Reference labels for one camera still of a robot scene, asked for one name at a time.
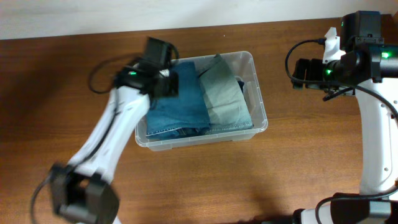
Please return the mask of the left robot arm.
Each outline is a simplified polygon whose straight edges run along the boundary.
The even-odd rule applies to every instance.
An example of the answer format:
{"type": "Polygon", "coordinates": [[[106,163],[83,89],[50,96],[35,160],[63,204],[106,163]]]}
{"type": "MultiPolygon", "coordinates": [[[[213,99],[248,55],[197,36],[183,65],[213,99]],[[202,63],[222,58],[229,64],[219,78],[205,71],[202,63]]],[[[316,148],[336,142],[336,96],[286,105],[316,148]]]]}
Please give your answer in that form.
{"type": "Polygon", "coordinates": [[[111,186],[119,158],[154,100],[178,95],[177,48],[149,37],[143,53],[99,63],[94,75],[118,60],[128,62],[114,77],[105,111],[86,143],[67,164],[55,163],[49,184],[54,214],[70,223],[119,223],[120,199],[111,186]]]}

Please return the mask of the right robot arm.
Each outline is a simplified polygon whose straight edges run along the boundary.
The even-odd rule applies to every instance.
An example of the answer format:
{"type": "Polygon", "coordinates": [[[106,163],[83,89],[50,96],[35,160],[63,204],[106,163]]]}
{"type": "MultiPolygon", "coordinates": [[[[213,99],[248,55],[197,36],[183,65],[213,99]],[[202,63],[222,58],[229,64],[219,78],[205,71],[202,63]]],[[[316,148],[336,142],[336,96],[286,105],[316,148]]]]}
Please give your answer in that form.
{"type": "Polygon", "coordinates": [[[357,11],[316,40],[323,58],[296,62],[287,72],[295,89],[325,92],[325,100],[354,96],[361,114],[363,171],[359,192],[336,193],[292,223],[397,222],[397,46],[386,44],[381,14],[357,11]]]}

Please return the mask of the light blue jeans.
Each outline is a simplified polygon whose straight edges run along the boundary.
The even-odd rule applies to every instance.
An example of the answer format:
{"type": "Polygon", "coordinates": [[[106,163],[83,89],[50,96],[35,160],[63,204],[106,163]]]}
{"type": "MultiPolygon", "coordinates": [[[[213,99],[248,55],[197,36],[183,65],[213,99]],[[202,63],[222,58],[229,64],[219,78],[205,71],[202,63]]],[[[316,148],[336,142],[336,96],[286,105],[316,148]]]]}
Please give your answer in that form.
{"type": "Polygon", "coordinates": [[[199,81],[210,117],[210,127],[204,132],[206,135],[253,127],[239,82],[220,54],[199,71],[199,81]]]}

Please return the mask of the clear plastic storage container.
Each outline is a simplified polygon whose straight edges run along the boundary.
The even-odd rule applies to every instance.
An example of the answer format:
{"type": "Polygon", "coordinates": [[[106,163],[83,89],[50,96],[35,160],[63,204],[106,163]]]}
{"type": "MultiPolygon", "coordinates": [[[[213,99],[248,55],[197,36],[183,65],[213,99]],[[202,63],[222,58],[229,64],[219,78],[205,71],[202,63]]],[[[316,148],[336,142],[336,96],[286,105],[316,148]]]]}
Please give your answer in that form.
{"type": "Polygon", "coordinates": [[[141,119],[135,128],[135,140],[140,147],[151,151],[164,151],[176,147],[194,146],[222,141],[242,141],[251,139],[268,127],[268,119],[262,100],[261,89],[257,79],[253,56],[247,51],[230,52],[221,55],[238,81],[244,82],[243,96],[253,122],[253,128],[242,131],[195,136],[190,138],[171,139],[166,141],[146,138],[146,120],[141,119]]]}

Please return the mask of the blue taped clothing bundle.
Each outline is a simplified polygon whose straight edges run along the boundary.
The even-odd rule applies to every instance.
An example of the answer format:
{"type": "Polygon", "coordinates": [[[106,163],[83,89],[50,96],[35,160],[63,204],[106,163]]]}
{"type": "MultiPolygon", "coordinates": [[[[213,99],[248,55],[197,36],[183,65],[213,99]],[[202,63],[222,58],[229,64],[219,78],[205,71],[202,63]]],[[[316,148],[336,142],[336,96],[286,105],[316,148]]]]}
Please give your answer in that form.
{"type": "Polygon", "coordinates": [[[240,87],[240,90],[241,90],[242,94],[244,94],[245,82],[241,81],[241,80],[238,80],[238,85],[240,87]]]}

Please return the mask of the dark blue jeans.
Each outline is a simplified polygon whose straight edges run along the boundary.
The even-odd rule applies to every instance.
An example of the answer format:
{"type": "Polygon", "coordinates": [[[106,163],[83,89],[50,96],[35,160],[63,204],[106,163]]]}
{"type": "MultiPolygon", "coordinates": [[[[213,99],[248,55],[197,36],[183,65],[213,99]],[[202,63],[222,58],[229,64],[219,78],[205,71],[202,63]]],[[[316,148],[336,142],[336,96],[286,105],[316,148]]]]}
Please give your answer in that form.
{"type": "Polygon", "coordinates": [[[147,113],[147,139],[187,138],[202,135],[210,129],[210,117],[195,64],[183,62],[173,71],[178,73],[178,96],[157,100],[147,113]]]}

